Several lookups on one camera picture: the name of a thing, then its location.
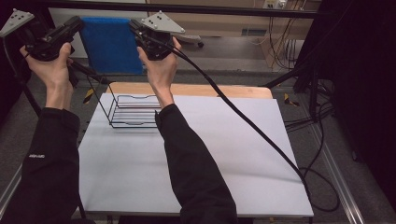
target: black sleeve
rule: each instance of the black sleeve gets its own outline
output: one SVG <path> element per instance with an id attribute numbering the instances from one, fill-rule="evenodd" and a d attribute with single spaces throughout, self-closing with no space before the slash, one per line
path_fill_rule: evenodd
<path id="1" fill-rule="evenodd" d="M 42 110 L 1 224 L 70 223 L 79 203 L 78 131 L 79 118 L 71 112 Z"/>
<path id="2" fill-rule="evenodd" d="M 156 115 L 182 223 L 237 223 L 236 206 L 216 162 L 176 105 Z"/>

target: silver mounting plate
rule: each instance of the silver mounting plate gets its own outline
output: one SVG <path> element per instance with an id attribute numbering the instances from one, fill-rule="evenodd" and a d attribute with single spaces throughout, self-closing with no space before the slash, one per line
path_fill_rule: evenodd
<path id="1" fill-rule="evenodd" d="M 10 33 L 14 32 L 16 29 L 23 26 L 26 22 L 32 20 L 34 17 L 35 15 L 33 15 L 30 12 L 19 11 L 16 8 L 14 8 L 14 12 L 8 18 L 7 23 L 3 26 L 3 28 L 0 31 L 0 37 L 5 37 L 6 35 L 9 35 Z"/>
<path id="2" fill-rule="evenodd" d="M 177 25 L 177 23 L 172 21 L 172 19 L 161 11 L 142 19 L 141 23 L 154 31 L 178 34 L 186 33 L 181 26 Z"/>

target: white tabletop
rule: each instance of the white tabletop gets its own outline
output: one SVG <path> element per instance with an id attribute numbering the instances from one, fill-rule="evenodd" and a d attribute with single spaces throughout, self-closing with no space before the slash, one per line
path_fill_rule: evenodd
<path id="1" fill-rule="evenodd" d="M 111 94 L 102 95 L 109 107 Z M 219 97 L 175 96 L 230 188 L 240 217 L 312 217 L 299 176 Z M 231 98 L 295 163 L 276 100 Z M 156 129 L 113 129 L 100 106 L 79 147 L 80 194 L 88 212 L 176 215 L 163 139 Z"/>

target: person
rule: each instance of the person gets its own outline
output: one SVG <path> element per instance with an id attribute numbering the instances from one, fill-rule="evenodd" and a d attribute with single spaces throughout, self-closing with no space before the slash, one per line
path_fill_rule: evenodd
<path id="1" fill-rule="evenodd" d="M 174 44 L 181 48 L 175 38 Z M 52 62 L 26 57 L 30 69 L 46 85 L 47 99 L 22 163 L 21 183 L 0 224 L 70 223 L 80 203 L 79 118 L 70 111 L 74 91 L 67 70 L 70 49 L 65 43 Z M 171 92 L 177 56 L 171 53 L 162 61 L 150 61 L 145 51 L 137 50 L 162 108 L 155 120 L 164 140 L 172 189 L 181 205 L 180 222 L 237 223 L 235 202 L 216 162 L 184 119 Z M 21 54 L 27 54 L 24 47 Z"/>

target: white logo on sleeve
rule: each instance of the white logo on sleeve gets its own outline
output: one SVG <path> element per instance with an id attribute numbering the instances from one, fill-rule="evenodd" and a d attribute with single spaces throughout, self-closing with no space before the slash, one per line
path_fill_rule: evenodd
<path id="1" fill-rule="evenodd" d="M 34 159 L 44 159 L 46 158 L 46 155 L 36 155 L 36 154 L 30 154 L 29 158 L 34 158 Z"/>

